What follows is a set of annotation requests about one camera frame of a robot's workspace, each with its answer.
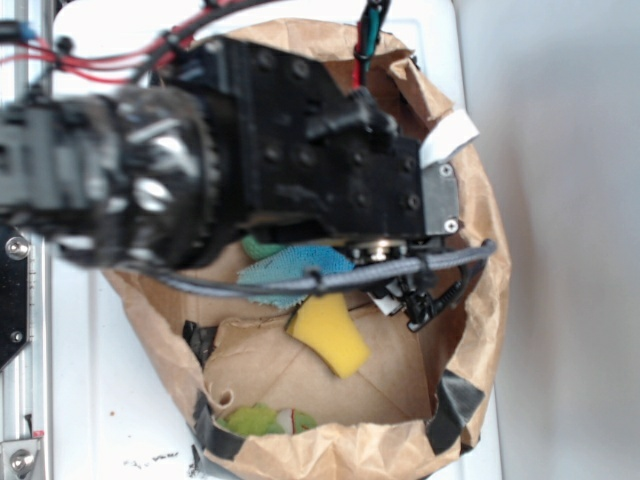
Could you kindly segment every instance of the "white tag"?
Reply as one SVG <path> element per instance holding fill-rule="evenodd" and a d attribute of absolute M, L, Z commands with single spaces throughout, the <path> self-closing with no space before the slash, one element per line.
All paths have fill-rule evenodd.
<path fill-rule="evenodd" d="M 444 117 L 429 133 L 420 147 L 420 166 L 444 162 L 471 143 L 480 132 L 465 110 Z"/>
<path fill-rule="evenodd" d="M 376 298 L 373 295 L 369 296 L 371 297 L 371 300 L 373 300 L 373 303 L 375 303 L 376 306 L 380 309 L 380 311 L 387 316 L 395 315 L 404 307 L 402 303 L 393 298 L 391 295 L 387 295 L 383 298 Z"/>

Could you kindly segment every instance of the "white surface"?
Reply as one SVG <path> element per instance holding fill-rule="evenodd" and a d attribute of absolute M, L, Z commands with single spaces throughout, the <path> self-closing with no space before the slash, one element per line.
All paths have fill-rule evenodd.
<path fill-rule="evenodd" d="M 505 478 L 639 478 L 640 2 L 456 4 L 514 260 Z"/>
<path fill-rule="evenodd" d="M 195 11 L 193 0 L 77 0 L 56 21 L 80 55 L 127 51 Z M 353 22 L 361 2 L 305 0 L 249 11 L 218 25 L 226 31 L 269 18 L 307 16 Z M 421 67 L 463 105 L 453 8 L 448 0 L 398 0 L 386 30 L 418 49 Z M 83 93 L 87 84 L 59 76 L 58 94 Z M 104 91 L 92 85 L 93 91 Z M 53 268 L 55 479 L 189 478 L 193 440 L 122 313 L 119 299 L 97 273 L 62 262 Z M 495 408 L 483 441 L 437 480 L 499 480 Z M 154 458 L 177 452 L 170 458 Z"/>

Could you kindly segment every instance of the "black tape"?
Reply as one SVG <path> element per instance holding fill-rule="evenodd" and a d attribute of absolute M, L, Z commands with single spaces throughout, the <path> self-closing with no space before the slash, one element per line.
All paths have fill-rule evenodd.
<path fill-rule="evenodd" d="M 207 397 L 200 392 L 193 413 L 194 435 L 206 450 L 225 460 L 233 460 L 242 448 L 244 438 L 222 430 L 212 419 Z"/>
<path fill-rule="evenodd" d="M 182 338 L 189 344 L 200 366 L 204 368 L 209 356 L 215 350 L 213 341 L 218 333 L 218 327 L 201 327 L 197 323 L 187 320 L 182 327 Z"/>
<path fill-rule="evenodd" d="M 426 422 L 427 438 L 436 455 L 453 446 L 484 397 L 468 380 L 445 370 L 438 384 L 438 409 Z"/>

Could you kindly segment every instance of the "black mounting plate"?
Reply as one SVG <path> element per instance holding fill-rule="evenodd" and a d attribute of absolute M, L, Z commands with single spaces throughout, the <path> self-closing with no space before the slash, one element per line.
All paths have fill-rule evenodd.
<path fill-rule="evenodd" d="M 0 224 L 0 370 L 29 339 L 29 257 L 13 260 L 4 248 L 11 238 L 20 236 L 13 227 Z"/>

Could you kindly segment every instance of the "black metal bracket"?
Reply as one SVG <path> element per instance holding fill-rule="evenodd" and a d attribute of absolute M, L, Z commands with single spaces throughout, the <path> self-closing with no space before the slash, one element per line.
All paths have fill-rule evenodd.
<path fill-rule="evenodd" d="M 29 244 L 13 228 L 0 225 L 0 370 L 29 340 Z"/>

